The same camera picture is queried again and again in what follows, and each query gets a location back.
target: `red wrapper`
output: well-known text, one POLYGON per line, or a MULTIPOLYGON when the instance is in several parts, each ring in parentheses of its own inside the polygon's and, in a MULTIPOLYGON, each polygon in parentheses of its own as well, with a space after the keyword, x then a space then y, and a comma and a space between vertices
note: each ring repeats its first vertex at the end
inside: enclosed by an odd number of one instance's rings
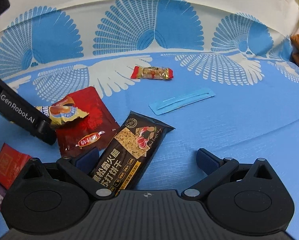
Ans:
POLYGON ((146 79, 159 79, 170 80, 173 76, 173 70, 164 67, 140 67, 135 66, 131 79, 146 78, 146 79))
POLYGON ((107 147, 120 128, 94 87, 68 94, 54 106, 75 106, 89 115, 56 130, 61 156, 76 157, 97 147, 107 147))
POLYGON ((0 184, 9 189, 30 158, 4 143, 0 151, 0 184))

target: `blue packet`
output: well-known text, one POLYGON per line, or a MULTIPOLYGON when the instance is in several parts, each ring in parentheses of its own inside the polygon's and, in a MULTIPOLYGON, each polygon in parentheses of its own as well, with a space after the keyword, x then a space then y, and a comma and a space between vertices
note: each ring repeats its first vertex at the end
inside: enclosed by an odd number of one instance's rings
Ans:
POLYGON ((189 94, 172 97, 160 102, 151 103, 149 104, 149 107, 152 109, 154 114, 161 115, 183 106, 201 101, 203 99, 213 97, 214 95, 215 93, 212 90, 203 88, 189 94))

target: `cracker package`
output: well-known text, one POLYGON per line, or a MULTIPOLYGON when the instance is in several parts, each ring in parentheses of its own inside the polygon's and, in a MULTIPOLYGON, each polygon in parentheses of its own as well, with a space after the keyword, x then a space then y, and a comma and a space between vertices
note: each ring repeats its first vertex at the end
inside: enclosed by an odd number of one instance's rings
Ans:
POLYGON ((94 87, 87 87, 53 104, 71 106, 89 113, 56 129, 61 156, 76 157, 93 148, 103 150, 120 128, 94 87))
POLYGON ((74 106, 36 106, 35 108, 52 120, 51 127, 53 128, 88 115, 87 112, 74 106))
POLYGON ((114 192, 132 189, 172 130, 166 123, 130 112, 90 176, 114 192))

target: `cracker image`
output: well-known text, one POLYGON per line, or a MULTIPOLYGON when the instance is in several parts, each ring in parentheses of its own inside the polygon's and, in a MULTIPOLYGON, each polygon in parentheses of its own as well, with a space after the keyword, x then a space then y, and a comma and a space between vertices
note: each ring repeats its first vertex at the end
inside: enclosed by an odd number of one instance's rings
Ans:
POLYGON ((136 136, 136 137, 139 137, 139 136, 140 136, 140 133, 141 133, 142 128, 143 128, 143 127, 136 128, 136 130, 135 130, 135 136, 136 136))
POLYGON ((137 137, 126 127, 114 138, 136 159, 146 154, 146 152, 150 149, 149 146, 146 146, 144 149, 140 149, 136 143, 137 137))

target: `yellow label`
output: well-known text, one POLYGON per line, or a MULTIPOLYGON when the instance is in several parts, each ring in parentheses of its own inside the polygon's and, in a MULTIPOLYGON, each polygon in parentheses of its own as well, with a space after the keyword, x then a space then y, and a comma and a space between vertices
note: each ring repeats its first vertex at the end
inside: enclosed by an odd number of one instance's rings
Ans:
POLYGON ((131 181, 132 177, 134 176, 135 172, 137 171, 138 167, 140 166, 140 162, 137 161, 133 167, 133 169, 130 171, 130 173, 128 174, 127 178, 125 179, 125 181, 123 182, 123 184, 121 185, 120 189, 125 189, 126 186, 128 185, 128 183, 131 181))
POLYGON ((59 127, 76 118, 84 118, 87 112, 73 106, 36 106, 36 109, 51 119, 52 127, 59 127))

